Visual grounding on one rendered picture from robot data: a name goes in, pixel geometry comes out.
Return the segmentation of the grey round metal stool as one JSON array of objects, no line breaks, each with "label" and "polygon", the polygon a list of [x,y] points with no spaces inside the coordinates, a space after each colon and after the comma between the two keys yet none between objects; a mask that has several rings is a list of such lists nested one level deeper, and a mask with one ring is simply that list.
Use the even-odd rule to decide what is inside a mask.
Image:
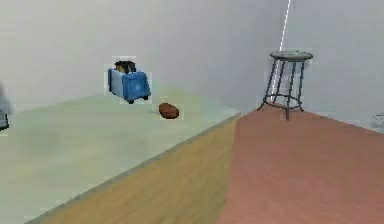
[{"label": "grey round metal stool", "polygon": [[[273,59],[271,72],[268,77],[265,94],[257,110],[262,109],[264,105],[279,108],[285,111],[286,120],[289,120],[291,110],[299,109],[301,112],[304,111],[301,96],[305,63],[313,58],[313,54],[298,50],[279,50],[271,52],[270,57]],[[288,91],[286,94],[283,94],[280,88],[285,66],[288,63],[292,64],[291,73],[288,81]],[[292,91],[297,68],[300,68],[298,91],[297,95],[293,96]]]}]

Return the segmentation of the wooden counter with pale top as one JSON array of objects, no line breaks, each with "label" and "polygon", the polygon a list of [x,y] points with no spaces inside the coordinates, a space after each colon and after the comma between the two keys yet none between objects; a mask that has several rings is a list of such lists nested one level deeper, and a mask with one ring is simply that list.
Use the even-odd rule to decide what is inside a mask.
[{"label": "wooden counter with pale top", "polygon": [[[161,103],[179,117],[163,118]],[[239,116],[170,89],[20,113],[0,135],[0,224],[215,224]]]}]

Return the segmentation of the blue toaster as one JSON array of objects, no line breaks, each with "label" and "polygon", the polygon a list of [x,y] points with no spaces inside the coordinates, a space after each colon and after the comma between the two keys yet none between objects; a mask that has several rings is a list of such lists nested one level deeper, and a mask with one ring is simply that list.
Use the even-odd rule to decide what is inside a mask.
[{"label": "blue toaster", "polygon": [[138,71],[132,61],[117,61],[113,69],[108,70],[108,91],[133,104],[137,99],[148,100],[151,96],[148,77],[144,71]]}]

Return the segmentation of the brown potato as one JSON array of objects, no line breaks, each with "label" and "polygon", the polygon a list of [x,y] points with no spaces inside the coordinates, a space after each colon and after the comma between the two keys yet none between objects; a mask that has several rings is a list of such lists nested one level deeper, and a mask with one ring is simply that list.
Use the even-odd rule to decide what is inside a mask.
[{"label": "brown potato", "polygon": [[159,113],[165,119],[176,119],[179,117],[179,109],[169,103],[161,103],[159,105]]}]

